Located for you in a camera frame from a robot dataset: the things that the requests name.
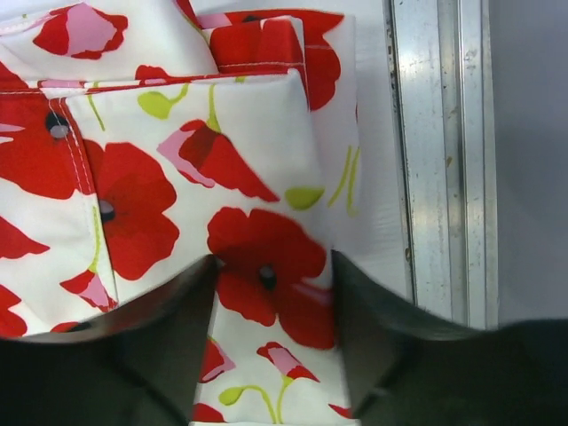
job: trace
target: poppy print fabric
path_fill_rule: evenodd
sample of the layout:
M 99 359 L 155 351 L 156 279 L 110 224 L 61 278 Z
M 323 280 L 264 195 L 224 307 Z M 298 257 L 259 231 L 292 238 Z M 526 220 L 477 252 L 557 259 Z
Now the poppy print fabric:
M 354 424 L 329 256 L 358 213 L 353 32 L 188 0 L 0 22 L 0 337 L 67 332 L 213 254 L 193 422 Z

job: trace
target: flower center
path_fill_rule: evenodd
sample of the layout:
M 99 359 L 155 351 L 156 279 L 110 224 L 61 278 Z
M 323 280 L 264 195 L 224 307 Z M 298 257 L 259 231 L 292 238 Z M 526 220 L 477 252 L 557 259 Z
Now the flower center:
M 243 22 L 253 22 L 253 21 L 255 21 L 255 20 L 260 20 L 260 18 L 258 18 L 258 17 L 255 16 L 255 15 L 247 15 L 247 16 L 245 17 L 245 19 L 242 20 L 242 21 L 243 21 Z
M 45 127 L 54 139 L 63 139 L 69 133 L 69 123 L 57 113 L 49 113 L 45 117 Z
M 105 200 L 99 200 L 100 219 L 105 222 L 113 220 L 115 213 L 113 205 Z
M 273 291 L 276 288 L 276 272 L 271 265 L 266 264 L 258 270 L 258 278 L 262 282 L 264 288 Z

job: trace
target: white stitching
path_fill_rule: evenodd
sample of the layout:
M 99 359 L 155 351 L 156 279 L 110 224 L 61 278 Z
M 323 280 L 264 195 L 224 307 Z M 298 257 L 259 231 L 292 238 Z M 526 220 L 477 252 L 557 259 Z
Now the white stitching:
M 57 121 L 57 124 L 59 126 L 61 126 L 62 124 L 59 121 L 59 118 L 57 118 L 57 113 L 55 112 L 55 110 L 53 109 L 53 106 L 51 105 L 51 100 L 48 101 L 48 105 L 49 105 L 51 112 L 53 113 L 53 116 L 55 117 L 55 120 Z M 77 169 L 77 164 L 75 163 L 75 156 L 73 155 L 71 145 L 69 144 L 69 141 L 67 140 L 67 134 L 65 135 L 65 142 L 67 143 L 67 149 L 69 150 L 69 156 L 71 157 L 71 161 L 73 162 L 73 167 L 75 169 L 75 177 L 77 179 L 77 183 L 79 184 L 79 188 L 81 189 L 81 192 L 83 192 L 83 188 L 81 187 L 81 179 L 79 178 L 79 170 Z
M 40 91 L 0 91 L 0 95 L 21 95 L 21 94 L 43 95 L 43 93 Z
M 306 44 L 304 46 L 305 49 L 324 49 L 326 51 L 332 51 L 333 47 L 331 46 L 319 46 L 317 44 Z
M 305 64 L 303 62 L 253 62 L 250 64 L 227 64 L 219 65 L 219 67 L 245 67 L 253 65 L 286 65 L 287 67 L 303 67 Z
M 93 188 L 91 188 L 91 180 L 89 179 L 89 173 L 87 173 L 87 168 L 85 167 L 86 161 L 83 158 L 83 151 L 81 149 L 81 146 L 79 145 L 79 140 L 78 140 L 77 136 L 75 135 L 75 130 L 73 129 L 73 126 L 71 125 L 71 122 L 69 121 L 69 118 L 65 115 L 65 109 L 63 108 L 62 104 L 63 104 L 63 98 L 59 98 L 59 109 L 61 110 L 61 113 L 63 114 L 63 116 L 67 120 L 67 123 L 69 124 L 69 130 L 71 130 L 71 134 L 73 135 L 73 140 L 75 142 L 75 146 L 77 147 L 77 151 L 79 152 L 81 166 L 83 167 L 83 176 L 84 176 L 85 181 L 87 182 L 87 186 L 88 186 L 87 189 L 89 190 L 89 192 L 94 192 Z
M 34 26 L 39 26 L 51 20 L 54 17 L 44 16 L 40 19 L 28 19 L 23 20 L 17 24 L 12 24 L 7 27 L 0 26 L 0 36 L 11 36 L 15 32 L 23 32 L 25 30 L 31 29 Z

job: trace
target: seam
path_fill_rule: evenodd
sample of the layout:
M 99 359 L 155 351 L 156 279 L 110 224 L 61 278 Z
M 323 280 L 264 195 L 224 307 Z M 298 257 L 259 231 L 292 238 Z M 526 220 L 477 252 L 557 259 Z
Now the seam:
M 333 48 L 331 46 L 324 46 L 319 44 L 307 44 L 304 46 L 305 49 L 324 49 L 326 51 L 332 51 Z
M 57 120 L 57 124 L 61 125 L 61 123 L 59 122 L 59 119 L 57 118 L 57 113 L 55 112 L 55 109 L 53 109 L 53 105 L 52 105 L 51 99 L 49 100 L 48 105 L 49 105 L 49 108 L 50 108 L 51 112 L 52 112 L 53 115 L 55 116 L 55 119 Z M 75 170 L 75 177 L 76 177 L 76 179 L 77 179 L 77 184 L 79 184 L 79 189 L 81 190 L 81 192 L 83 192 L 83 188 L 82 188 L 82 185 L 81 185 L 81 179 L 79 178 L 79 169 L 77 168 L 77 163 L 76 163 L 76 161 L 75 161 L 75 156 L 74 156 L 74 154 L 73 154 L 73 150 L 71 149 L 71 145 L 70 145 L 70 143 L 69 143 L 69 140 L 67 139 L 67 135 L 65 135 L 65 142 L 66 142 L 66 145 L 67 145 L 67 149 L 68 149 L 68 151 L 69 151 L 69 156 L 71 157 L 71 161 L 73 162 L 73 168 L 74 168 L 74 170 Z
M 87 167 L 85 166 L 85 164 L 88 164 L 88 159 L 84 158 L 83 156 L 83 150 L 81 149 L 81 145 L 79 144 L 79 138 L 77 137 L 77 133 L 75 132 L 75 120 L 73 119 L 73 116 L 71 114 L 71 112 L 69 111 L 69 109 L 67 108 L 66 105 L 63 105 L 63 98 L 59 98 L 59 110 L 61 111 L 61 113 L 63 114 L 63 116 L 65 117 L 65 119 L 67 120 L 67 122 L 69 123 L 69 130 L 71 132 L 71 135 L 73 136 L 73 140 L 75 142 L 75 147 L 78 151 L 78 155 L 80 157 L 80 163 L 83 169 L 83 176 L 85 179 L 85 182 L 87 183 L 89 192 L 94 193 L 95 196 L 95 200 L 97 201 L 99 199 L 99 195 L 97 194 L 96 188 L 91 186 L 91 176 L 94 178 L 94 176 L 91 174 L 89 174 L 89 172 L 87 171 Z M 87 223 L 88 226 L 88 230 L 89 230 L 89 235 L 91 237 L 91 239 L 93 241 L 95 241 L 94 235 L 91 232 L 91 218 L 92 218 L 92 214 L 90 213 L 91 209 L 86 209 L 85 206 L 87 204 L 86 201 L 86 196 L 84 195 L 84 193 L 81 193 L 81 199 L 83 201 L 83 211 L 85 211 L 86 213 L 89 213 L 89 222 Z M 105 236 L 105 233 L 103 231 L 102 228 L 102 223 L 97 223 L 95 224 L 95 226 L 100 226 L 100 231 L 101 231 L 101 241 L 100 244 L 107 244 L 107 237 Z M 103 261 L 103 258 L 101 257 L 99 259 L 99 264 Z M 101 278 L 101 281 L 103 282 L 103 286 L 105 286 L 105 288 L 110 289 L 110 287 L 107 287 L 106 284 L 108 286 L 112 286 L 112 288 L 114 289 L 114 299 L 116 299 L 116 302 L 120 305 L 120 300 L 119 300 L 119 293 L 118 293 L 118 287 L 116 286 L 116 280 L 114 278 L 114 270 L 113 270 L 113 266 L 112 266 L 112 261 L 110 259 L 110 254 L 107 252 L 106 256 L 104 256 L 104 262 L 106 264 L 106 267 L 104 268 L 98 268 L 97 273 L 99 274 L 99 277 Z
M 0 91 L 0 95 L 43 95 L 40 91 Z
M 94 192 L 94 189 L 91 187 L 91 180 L 89 179 L 89 173 L 87 173 L 87 168 L 85 167 L 85 161 L 86 160 L 83 158 L 83 150 L 81 149 L 81 146 L 79 145 L 79 140 L 77 138 L 77 135 L 75 134 L 75 129 L 73 128 L 74 126 L 72 125 L 69 117 L 65 114 L 66 111 L 65 111 L 65 108 L 63 107 L 63 98 L 59 98 L 59 110 L 61 111 L 61 113 L 63 114 L 63 116 L 67 120 L 67 122 L 69 123 L 69 130 L 71 130 L 71 135 L 73 135 L 75 147 L 77 148 L 77 152 L 79 153 L 79 161 L 80 161 L 81 167 L 83 169 L 83 177 L 85 179 L 85 182 L 87 183 L 87 189 L 88 189 L 89 192 Z
M 254 65 L 285 65 L 287 67 L 304 67 L 303 62 L 253 62 L 248 64 L 227 64 L 219 65 L 219 67 L 252 67 Z
M 0 26 L 0 36 L 11 36 L 15 32 L 31 29 L 36 25 L 44 24 L 48 20 L 51 20 L 51 18 L 52 17 L 50 16 L 43 16 L 39 19 L 23 20 L 22 22 L 18 22 L 17 24 Z

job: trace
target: metal frame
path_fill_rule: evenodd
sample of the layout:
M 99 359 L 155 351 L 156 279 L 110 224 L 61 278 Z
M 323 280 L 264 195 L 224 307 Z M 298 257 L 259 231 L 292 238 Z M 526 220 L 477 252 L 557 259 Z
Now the metal frame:
M 487 0 L 392 0 L 416 303 L 497 325 Z

